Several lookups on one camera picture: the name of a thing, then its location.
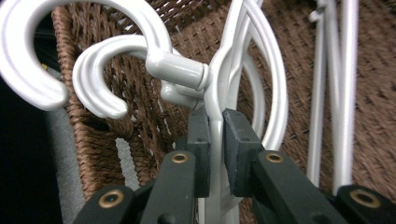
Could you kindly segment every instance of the white metal rod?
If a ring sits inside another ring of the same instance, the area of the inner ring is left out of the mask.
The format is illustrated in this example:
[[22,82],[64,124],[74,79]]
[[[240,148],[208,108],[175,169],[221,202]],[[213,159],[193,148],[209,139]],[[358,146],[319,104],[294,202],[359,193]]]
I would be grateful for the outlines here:
[[311,121],[309,127],[308,164],[306,175],[318,187],[320,179],[320,157],[323,133],[323,107],[326,83],[326,48],[324,18],[317,21],[317,40],[315,46],[315,67],[312,90]]
[[334,151],[333,193],[352,182],[353,131],[358,47],[358,0],[342,2],[342,83],[338,124],[338,148]]

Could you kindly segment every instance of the woven wicker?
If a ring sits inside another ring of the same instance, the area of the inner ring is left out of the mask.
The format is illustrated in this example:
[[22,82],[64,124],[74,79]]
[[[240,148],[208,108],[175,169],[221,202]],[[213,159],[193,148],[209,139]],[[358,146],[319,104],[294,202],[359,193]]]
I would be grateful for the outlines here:
[[[171,33],[173,46],[186,57],[209,63],[219,47],[228,12],[228,1],[149,1],[158,9]],[[354,181],[396,201],[396,20],[387,1],[361,0],[359,60],[355,128]],[[313,76],[315,25],[307,16],[315,5],[305,1],[268,0],[264,13],[280,45],[288,80],[289,125],[282,150],[302,170],[306,165],[309,113]],[[96,4],[57,7],[52,18],[58,40],[63,81],[71,91],[67,106],[74,127],[84,197],[107,184],[124,184],[117,137],[131,147],[140,185],[159,171],[163,156],[173,150],[175,139],[186,134],[189,110],[164,102],[161,83],[147,74],[144,63],[131,56],[117,56],[106,67],[106,84],[129,106],[124,119],[99,119],[78,100],[72,85],[78,55],[94,43],[114,35],[136,32],[131,21]],[[249,48],[261,69],[266,104],[271,104],[271,78],[254,45]],[[252,93],[242,77],[238,109],[249,119]],[[269,118],[270,108],[266,109]],[[323,159],[320,186],[332,185],[332,141],[329,99],[326,98]],[[254,223],[250,201],[240,208],[241,221]]]

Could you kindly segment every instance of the brass grommet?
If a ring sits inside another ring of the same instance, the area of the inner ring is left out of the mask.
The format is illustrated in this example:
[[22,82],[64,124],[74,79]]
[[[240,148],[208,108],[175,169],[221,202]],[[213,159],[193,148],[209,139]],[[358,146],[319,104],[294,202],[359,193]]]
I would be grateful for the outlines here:
[[103,208],[111,208],[121,203],[123,197],[124,195],[122,191],[119,189],[113,189],[100,197],[99,205]]
[[363,189],[354,189],[350,191],[349,196],[361,205],[370,208],[378,208],[381,206],[381,202],[375,197],[374,194],[367,192]]
[[265,158],[270,162],[280,163],[283,161],[283,157],[277,153],[268,153]]
[[183,163],[183,162],[186,162],[188,159],[189,159],[189,157],[184,153],[177,153],[176,155],[174,155],[172,157],[172,161],[174,163]]

